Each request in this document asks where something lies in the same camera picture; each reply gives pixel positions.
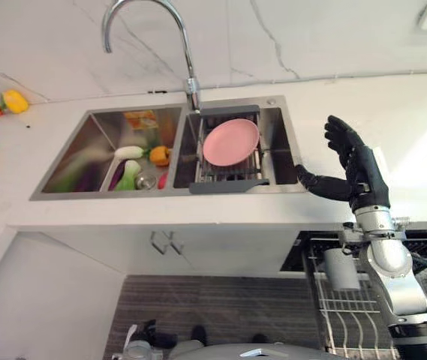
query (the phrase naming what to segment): pink plate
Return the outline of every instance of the pink plate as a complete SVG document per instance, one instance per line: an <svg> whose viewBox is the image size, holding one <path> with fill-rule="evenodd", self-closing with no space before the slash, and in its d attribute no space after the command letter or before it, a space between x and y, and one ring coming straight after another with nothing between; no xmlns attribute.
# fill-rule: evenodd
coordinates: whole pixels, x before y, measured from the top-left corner
<svg viewBox="0 0 427 360"><path fill-rule="evenodd" d="M258 127L252 121L235 118L217 126L206 137L203 156L217 167L228 167L250 156L259 138Z"/></svg>

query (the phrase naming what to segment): floor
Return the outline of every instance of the floor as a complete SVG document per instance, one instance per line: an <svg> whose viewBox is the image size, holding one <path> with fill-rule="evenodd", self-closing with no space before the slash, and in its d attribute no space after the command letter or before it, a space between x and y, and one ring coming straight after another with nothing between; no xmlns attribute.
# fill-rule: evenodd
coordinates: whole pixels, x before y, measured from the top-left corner
<svg viewBox="0 0 427 360"><path fill-rule="evenodd" d="M209 344L271 341L319 348L306 280L257 277L129 276L123 283L104 353L121 352L128 328L157 320L157 331L187 340L196 324Z"/></svg>

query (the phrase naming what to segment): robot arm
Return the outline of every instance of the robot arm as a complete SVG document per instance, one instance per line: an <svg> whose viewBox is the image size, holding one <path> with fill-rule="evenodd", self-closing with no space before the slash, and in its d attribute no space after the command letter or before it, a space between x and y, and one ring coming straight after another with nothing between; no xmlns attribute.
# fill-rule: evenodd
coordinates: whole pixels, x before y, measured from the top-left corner
<svg viewBox="0 0 427 360"><path fill-rule="evenodd" d="M402 243L404 231L390 216L388 187L373 152L335 116L329 116L325 130L328 146L338 153L347 179L317 176L298 165L299 180L315 195L349 202L357 228L345 229L341 242L345 247L360 245L360 262L401 358L427 360L427 298L413 275L410 252Z"/></svg>

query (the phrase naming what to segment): white marble countertop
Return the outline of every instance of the white marble countertop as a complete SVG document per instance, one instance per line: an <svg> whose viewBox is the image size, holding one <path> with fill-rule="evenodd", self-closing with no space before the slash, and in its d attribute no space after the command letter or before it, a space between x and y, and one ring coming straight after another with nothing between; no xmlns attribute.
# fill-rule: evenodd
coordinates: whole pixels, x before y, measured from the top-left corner
<svg viewBox="0 0 427 360"><path fill-rule="evenodd" d="M330 114L351 124L371 147L379 146L389 167L392 213L410 216L415 227L427 227L427 75L202 92L205 101L268 95L285 96L302 162L312 172L344 176L336 153L323 138L323 123ZM86 110L184 101L183 93L101 97L35 105L21 115L1 117L0 261L17 230L186 223L289 223L321 230L352 218L346 203L309 193L29 201Z"/></svg>

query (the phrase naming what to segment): faucet spout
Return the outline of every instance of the faucet spout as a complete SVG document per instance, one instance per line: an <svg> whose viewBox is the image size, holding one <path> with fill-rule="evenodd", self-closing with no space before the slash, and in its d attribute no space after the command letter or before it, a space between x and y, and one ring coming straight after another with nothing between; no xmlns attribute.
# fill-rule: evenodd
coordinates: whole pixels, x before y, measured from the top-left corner
<svg viewBox="0 0 427 360"><path fill-rule="evenodd" d="M103 48L106 53L112 52L110 46L110 28L113 22L113 18L123 7L123 5L132 1L135 0L116 0L110 5L107 12L104 14L103 22L101 24L101 37L103 39ZM201 109L199 94L200 86L195 75L193 62L191 60L190 42L188 41L185 23L183 22L183 19L177 9L175 9L174 6L168 0L149 1L155 2L163 8L167 9L170 15L175 19L175 22L180 30L180 35L182 36L183 53L185 54L186 65L188 68L188 78L185 81L185 92L187 96L188 106L191 110L195 111L196 113L199 113Z"/></svg>

